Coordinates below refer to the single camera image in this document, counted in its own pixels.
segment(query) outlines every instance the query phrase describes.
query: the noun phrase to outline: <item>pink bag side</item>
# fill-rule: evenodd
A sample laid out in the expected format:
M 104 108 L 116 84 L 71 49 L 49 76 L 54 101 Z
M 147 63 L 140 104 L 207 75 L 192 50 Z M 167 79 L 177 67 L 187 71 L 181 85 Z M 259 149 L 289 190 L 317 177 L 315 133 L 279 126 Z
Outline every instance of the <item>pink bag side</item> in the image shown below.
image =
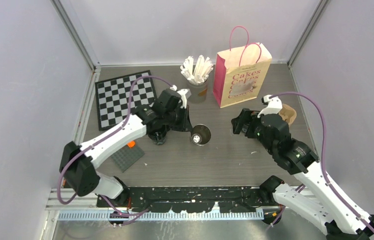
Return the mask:
M 213 95 L 221 106 L 222 92 L 224 90 L 225 75 L 226 75 L 225 59 L 219 54 L 216 56 L 215 80 L 213 81 Z

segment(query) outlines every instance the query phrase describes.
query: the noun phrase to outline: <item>cup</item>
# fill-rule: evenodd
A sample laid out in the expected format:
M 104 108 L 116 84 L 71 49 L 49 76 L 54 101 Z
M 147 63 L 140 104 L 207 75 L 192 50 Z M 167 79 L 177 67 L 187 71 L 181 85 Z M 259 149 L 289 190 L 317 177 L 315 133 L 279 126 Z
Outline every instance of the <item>cup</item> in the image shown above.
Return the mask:
M 207 95 L 207 80 L 201 85 L 194 85 L 187 80 L 187 88 L 190 89 L 191 96 L 188 98 L 189 102 L 199 104 L 206 100 Z
M 210 141 L 210 129 L 203 124 L 198 124 L 191 131 L 190 140 L 195 145 L 203 146 Z

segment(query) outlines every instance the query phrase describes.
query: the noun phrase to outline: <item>orange object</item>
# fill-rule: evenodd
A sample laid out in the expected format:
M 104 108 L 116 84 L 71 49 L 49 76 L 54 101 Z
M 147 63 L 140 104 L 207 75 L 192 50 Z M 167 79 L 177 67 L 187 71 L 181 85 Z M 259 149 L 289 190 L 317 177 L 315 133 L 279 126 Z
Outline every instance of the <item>orange object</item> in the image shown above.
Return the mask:
M 131 148 L 133 148 L 135 146 L 135 142 L 132 141 L 132 142 L 128 143 L 127 145 L 131 149 Z

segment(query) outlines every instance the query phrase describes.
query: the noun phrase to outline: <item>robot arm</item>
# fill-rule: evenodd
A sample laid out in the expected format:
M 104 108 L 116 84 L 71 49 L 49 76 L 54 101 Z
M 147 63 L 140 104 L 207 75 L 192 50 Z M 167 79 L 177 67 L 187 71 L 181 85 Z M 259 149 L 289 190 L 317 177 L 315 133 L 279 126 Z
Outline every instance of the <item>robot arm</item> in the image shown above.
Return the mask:
M 90 150 L 69 167 L 64 174 L 66 182 L 80 197 L 95 193 L 107 196 L 115 204 L 126 201 L 127 194 L 123 194 L 126 186 L 123 182 L 117 177 L 101 174 L 96 169 L 113 153 L 144 135 L 153 138 L 155 131 L 162 128 L 190 132 L 192 126 L 187 105 L 187 98 L 190 95 L 188 89 L 177 91 L 176 86 L 173 86 L 164 90 L 153 104 L 136 107 L 127 123 L 121 122 L 100 136 L 80 145 L 74 142 L 68 143 L 63 151 L 60 172 L 73 156 L 87 148 Z
M 275 176 L 270 177 L 261 185 L 267 198 L 291 208 L 309 220 L 327 235 L 327 238 L 330 236 L 328 239 L 357 239 L 356 237 L 360 235 L 367 237 L 372 235 L 372 232 L 329 188 L 323 178 L 321 164 L 316 154 L 305 143 L 291 137 L 288 124 L 278 115 L 282 109 L 281 100 L 267 95 L 263 97 L 262 102 L 267 104 L 263 110 L 255 111 L 244 108 L 237 118 L 231 120 L 233 133 L 239 134 L 243 130 L 246 137 L 258 139 L 272 155 L 277 165 L 302 182 L 316 196 L 321 205 L 295 192 Z M 330 177 L 329 179 L 330 184 L 343 198 L 374 227 L 374 215 L 369 215 L 361 209 L 335 181 Z M 339 235 L 350 238 L 332 238 L 332 236 Z

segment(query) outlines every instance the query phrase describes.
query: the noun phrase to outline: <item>white wall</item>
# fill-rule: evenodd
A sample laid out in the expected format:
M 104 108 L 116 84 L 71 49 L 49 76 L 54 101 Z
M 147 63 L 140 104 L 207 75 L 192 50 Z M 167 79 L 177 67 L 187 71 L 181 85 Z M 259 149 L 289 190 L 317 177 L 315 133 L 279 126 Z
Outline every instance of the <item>white wall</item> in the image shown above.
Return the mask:
M 90 69 L 49 0 L 0 1 L 0 239 L 34 240 Z
M 275 62 L 286 62 L 317 0 L 65 0 L 72 5 L 102 65 L 181 63 L 200 54 L 216 59 L 244 25 Z M 247 41 L 241 30 L 233 46 Z
M 331 1 L 293 71 L 326 115 L 329 173 L 374 214 L 374 1 Z M 320 151 L 319 115 L 302 102 Z

